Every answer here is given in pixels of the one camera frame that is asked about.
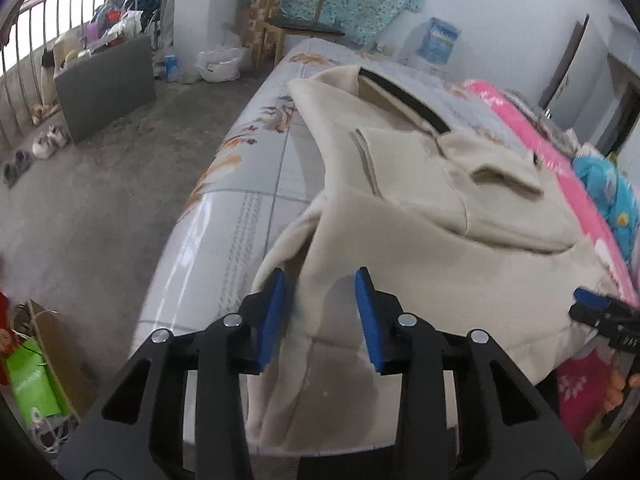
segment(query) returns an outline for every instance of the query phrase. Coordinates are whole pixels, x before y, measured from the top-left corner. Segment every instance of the bed sheet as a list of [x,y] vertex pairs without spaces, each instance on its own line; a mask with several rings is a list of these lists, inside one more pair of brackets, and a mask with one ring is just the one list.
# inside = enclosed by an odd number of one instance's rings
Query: bed sheet
[[[181,335],[236,311],[274,241],[324,186],[324,163],[287,83],[345,64],[397,81],[451,128],[469,128],[521,154],[529,149],[471,90],[338,44],[303,41],[256,92],[188,197],[147,291],[132,352],[158,328]],[[194,435],[194,384],[192,373],[187,443]]]

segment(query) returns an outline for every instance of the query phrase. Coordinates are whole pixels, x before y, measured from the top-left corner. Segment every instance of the shoe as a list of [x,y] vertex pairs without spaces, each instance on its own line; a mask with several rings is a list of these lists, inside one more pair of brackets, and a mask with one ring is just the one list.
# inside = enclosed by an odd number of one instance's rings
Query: shoe
[[17,176],[21,176],[27,171],[33,163],[33,157],[27,150],[18,150],[15,152],[15,171]]
[[38,158],[47,160],[56,152],[56,145],[47,134],[39,134],[36,137],[36,140],[33,141],[31,151],[33,152],[33,155],[37,156]]
[[49,139],[53,140],[59,148],[64,148],[69,142],[69,134],[62,128],[62,126],[50,126],[47,136]]
[[12,162],[6,162],[2,167],[2,180],[7,187],[13,187],[18,180],[18,174],[15,171],[15,166]]

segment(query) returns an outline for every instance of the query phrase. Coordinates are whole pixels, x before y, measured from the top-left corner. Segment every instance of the white shoe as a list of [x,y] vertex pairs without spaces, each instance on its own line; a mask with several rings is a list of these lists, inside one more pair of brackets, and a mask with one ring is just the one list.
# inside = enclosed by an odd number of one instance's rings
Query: white shoe
[[64,148],[69,142],[69,135],[62,126],[50,126],[47,136],[59,148]]
[[56,152],[56,145],[47,134],[39,134],[36,140],[33,141],[31,147],[33,155],[42,160],[47,160],[51,155]]

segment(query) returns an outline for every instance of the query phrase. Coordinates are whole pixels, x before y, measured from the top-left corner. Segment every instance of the red object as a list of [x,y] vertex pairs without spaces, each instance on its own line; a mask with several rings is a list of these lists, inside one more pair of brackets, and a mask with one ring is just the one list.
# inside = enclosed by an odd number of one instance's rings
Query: red object
[[108,10],[104,13],[104,19],[106,22],[115,23],[120,21],[120,15],[122,14],[119,10]]
[[610,368],[594,350],[584,359],[569,359],[558,367],[560,419],[578,446],[584,431],[603,412]]
[[[0,357],[11,355],[17,348],[14,334],[9,330],[7,321],[7,313],[9,310],[9,301],[6,296],[0,292]],[[0,384],[9,385],[9,379],[4,373],[4,367],[0,365]]]
[[108,45],[109,46],[117,46],[117,45],[119,45],[121,43],[124,43],[124,38],[123,37],[116,38],[115,40],[111,41]]

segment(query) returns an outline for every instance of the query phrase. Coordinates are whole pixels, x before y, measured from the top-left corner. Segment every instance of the wooden chair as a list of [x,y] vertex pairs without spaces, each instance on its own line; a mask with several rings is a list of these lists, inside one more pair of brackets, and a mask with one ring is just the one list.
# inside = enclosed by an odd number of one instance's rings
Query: wooden chair
[[263,32],[262,41],[260,42],[260,47],[258,49],[258,67],[262,65],[262,59],[264,57],[264,43],[269,32],[273,32],[276,35],[276,65],[282,60],[284,38],[287,34],[292,36],[326,38],[332,41],[340,41],[340,38],[344,36],[344,32],[339,28],[318,23],[318,20],[320,19],[320,12],[324,5],[324,0],[318,0],[318,4],[316,5],[316,14],[311,21],[298,20],[296,18],[285,18],[280,15],[280,9],[273,7],[273,3],[274,0],[269,0],[268,7],[265,10],[265,19],[262,22]]

